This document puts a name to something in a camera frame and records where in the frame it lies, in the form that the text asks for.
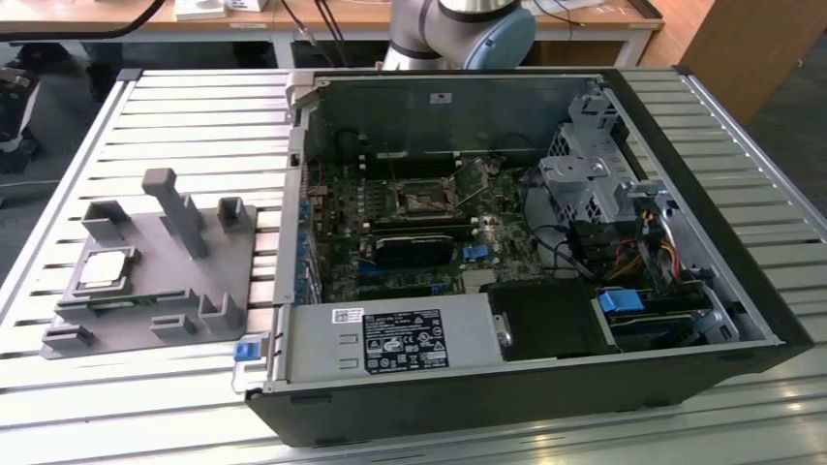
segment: blue plastic tab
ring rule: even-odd
[[[602,313],[637,312],[643,310],[641,297],[633,289],[613,289],[605,291],[597,297],[597,301]]]
[[[232,351],[234,361],[252,361],[261,358],[261,342],[237,341]]]
[[[477,245],[474,247],[465,247],[462,249],[462,259],[465,260],[476,260],[488,256],[488,246],[485,244]]]

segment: white chip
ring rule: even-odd
[[[104,287],[122,275],[126,254],[121,250],[100,252],[89,256],[80,274],[80,283],[86,287]]]

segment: wooden cabinet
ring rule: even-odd
[[[685,65],[744,124],[827,27],[827,0],[649,0],[665,25],[641,65]]]

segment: red wire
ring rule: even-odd
[[[620,241],[620,244],[617,245],[617,248],[614,249],[614,268],[620,264],[620,254],[623,253],[623,246],[625,244],[628,244],[629,242],[635,242],[635,240],[633,239],[623,239]]]

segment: white box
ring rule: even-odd
[[[228,16],[224,0],[176,0],[173,13],[176,21]]]
[[[238,12],[258,12],[264,9],[268,0],[225,0],[226,9]]]

